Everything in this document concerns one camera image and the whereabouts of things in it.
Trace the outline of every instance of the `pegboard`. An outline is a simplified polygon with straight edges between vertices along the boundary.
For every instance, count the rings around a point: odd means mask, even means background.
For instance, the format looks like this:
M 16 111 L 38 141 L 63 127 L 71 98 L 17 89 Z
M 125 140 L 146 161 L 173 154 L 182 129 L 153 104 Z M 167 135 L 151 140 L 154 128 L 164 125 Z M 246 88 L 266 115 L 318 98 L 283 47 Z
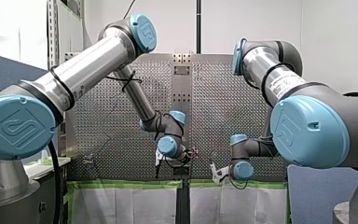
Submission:
M 181 76 L 175 74 L 177 61 L 171 54 L 149 54 L 131 66 L 156 110 L 185 109 L 186 145 L 200 155 L 193 160 L 192 178 L 209 179 L 208 159 L 213 157 L 219 168 L 227 166 L 230 136 L 258 137 L 267 107 L 259 91 L 248 87 L 242 77 L 231 75 L 232 56 L 191 55 L 186 62 L 190 72 Z M 181 104 L 178 92 L 186 93 Z M 68 137 L 67 145 L 76 142 L 76 155 L 68 170 L 70 179 L 154 179 L 154 134 L 141 131 L 139 118 L 118 82 L 103 80 L 73 111 L 75 138 Z M 257 180 L 282 181 L 285 177 L 281 158 L 255 158 L 252 164 Z M 172 170 L 163 163 L 159 176 L 171 179 Z

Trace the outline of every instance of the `black post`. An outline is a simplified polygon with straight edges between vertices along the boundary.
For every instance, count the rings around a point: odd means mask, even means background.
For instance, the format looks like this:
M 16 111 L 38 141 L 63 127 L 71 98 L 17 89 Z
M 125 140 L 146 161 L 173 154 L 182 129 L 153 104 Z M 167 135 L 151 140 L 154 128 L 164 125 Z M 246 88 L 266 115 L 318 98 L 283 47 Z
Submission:
M 201 54 L 201 0 L 197 0 L 197 53 Z
M 173 168 L 174 179 L 182 180 L 182 187 L 176 191 L 175 224 L 190 224 L 190 167 L 188 165 Z

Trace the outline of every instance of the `white paper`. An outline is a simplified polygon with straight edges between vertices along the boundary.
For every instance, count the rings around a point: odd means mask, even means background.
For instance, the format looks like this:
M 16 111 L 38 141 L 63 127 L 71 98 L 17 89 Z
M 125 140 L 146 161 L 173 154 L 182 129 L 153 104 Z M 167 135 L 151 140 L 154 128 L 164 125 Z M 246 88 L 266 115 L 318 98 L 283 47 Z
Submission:
M 48 68 L 46 0 L 0 0 L 0 56 Z
M 11 60 L 20 60 L 19 36 L 0 36 L 0 56 Z
M 20 61 L 48 69 L 48 9 L 46 0 L 21 0 L 21 3 L 24 8 L 32 8 L 33 10 L 27 10 L 26 13 L 19 15 Z
M 9 1 L 2 1 L 0 4 L 5 5 L 0 7 L 0 56 L 19 61 L 20 31 L 17 6 Z

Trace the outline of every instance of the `light blue cap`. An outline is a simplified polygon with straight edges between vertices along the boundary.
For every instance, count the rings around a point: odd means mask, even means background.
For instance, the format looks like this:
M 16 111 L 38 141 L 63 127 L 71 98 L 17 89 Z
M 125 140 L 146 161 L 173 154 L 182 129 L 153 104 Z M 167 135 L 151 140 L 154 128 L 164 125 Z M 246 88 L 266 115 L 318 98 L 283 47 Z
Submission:
M 55 118 L 42 102 L 19 95 L 0 97 L 0 160 L 32 156 L 54 133 Z
M 237 145 L 240 142 L 243 142 L 245 140 L 248 140 L 248 135 L 246 134 L 235 134 L 232 135 L 229 139 L 229 144 L 231 146 Z
M 176 141 L 170 136 L 160 138 L 157 147 L 159 153 L 169 158 L 174 157 L 178 150 Z
M 279 153 L 297 165 L 331 168 L 349 153 L 350 137 L 341 117 L 315 98 L 291 96 L 280 101 L 270 126 Z
M 132 15 L 130 20 L 132 35 L 139 48 L 144 53 L 153 51 L 157 45 L 157 36 L 152 21 L 144 15 Z
M 139 127 L 141 127 L 142 131 L 146 132 L 146 127 L 141 119 L 139 120 Z
M 248 161 L 239 161 L 234 165 L 234 177 L 236 180 L 247 180 L 255 173 L 255 168 Z
M 173 118 L 176 119 L 177 121 L 179 121 L 181 124 L 185 125 L 185 121 L 186 121 L 185 113 L 183 113 L 182 111 L 178 111 L 178 110 L 172 110 L 172 111 L 170 111 L 170 115 L 173 116 Z
M 235 45 L 234 56 L 232 58 L 232 74 L 234 76 L 241 76 L 241 41 Z

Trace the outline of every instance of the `robotic arm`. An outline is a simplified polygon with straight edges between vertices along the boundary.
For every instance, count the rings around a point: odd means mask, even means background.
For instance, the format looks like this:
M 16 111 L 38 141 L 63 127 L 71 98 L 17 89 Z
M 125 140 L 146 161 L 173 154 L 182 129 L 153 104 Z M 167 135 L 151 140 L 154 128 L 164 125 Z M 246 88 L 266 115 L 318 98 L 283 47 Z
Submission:
M 235 48 L 233 70 L 254 82 L 271 107 L 262 138 L 231 137 L 234 179 L 252 176 L 250 156 L 276 153 L 301 166 L 358 169 L 358 92 L 342 95 L 322 83 L 306 82 L 299 53 L 285 42 L 243 39 Z M 269 128 L 271 135 L 266 134 Z M 268 144 L 266 137 L 271 137 Z
M 0 160 L 26 158 L 45 148 L 62 113 L 112 72 L 135 107 L 142 129 L 165 133 L 158 150 L 186 160 L 180 147 L 185 114 L 171 111 L 158 117 L 140 83 L 132 81 L 130 63 L 156 45 L 152 22 L 143 15 L 131 16 L 106 26 L 98 43 L 38 80 L 23 80 L 0 91 Z

